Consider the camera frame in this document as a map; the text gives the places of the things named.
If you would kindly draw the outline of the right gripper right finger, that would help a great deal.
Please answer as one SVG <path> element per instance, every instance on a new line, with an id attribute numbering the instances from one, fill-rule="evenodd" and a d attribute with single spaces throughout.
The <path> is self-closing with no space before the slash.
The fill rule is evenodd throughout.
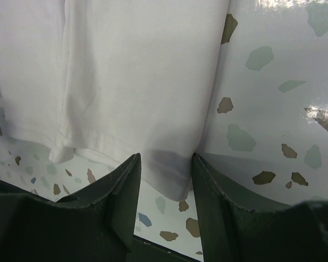
<path id="1" fill-rule="evenodd" d="M 191 171 L 205 261 L 328 261 L 328 200 L 268 199 L 198 154 Z"/>

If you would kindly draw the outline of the white t shirt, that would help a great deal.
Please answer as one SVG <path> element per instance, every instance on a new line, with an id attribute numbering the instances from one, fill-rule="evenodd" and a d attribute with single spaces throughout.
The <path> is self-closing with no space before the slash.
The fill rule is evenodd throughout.
<path id="1" fill-rule="evenodd" d="M 0 1 L 3 130 L 186 199 L 228 1 Z"/>

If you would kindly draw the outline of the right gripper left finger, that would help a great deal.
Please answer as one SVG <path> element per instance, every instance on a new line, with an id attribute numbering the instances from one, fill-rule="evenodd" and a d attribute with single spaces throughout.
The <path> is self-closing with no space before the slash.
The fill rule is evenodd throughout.
<path id="1" fill-rule="evenodd" d="M 57 202 L 0 180 L 0 261 L 125 261 L 140 180 L 140 154 Z"/>

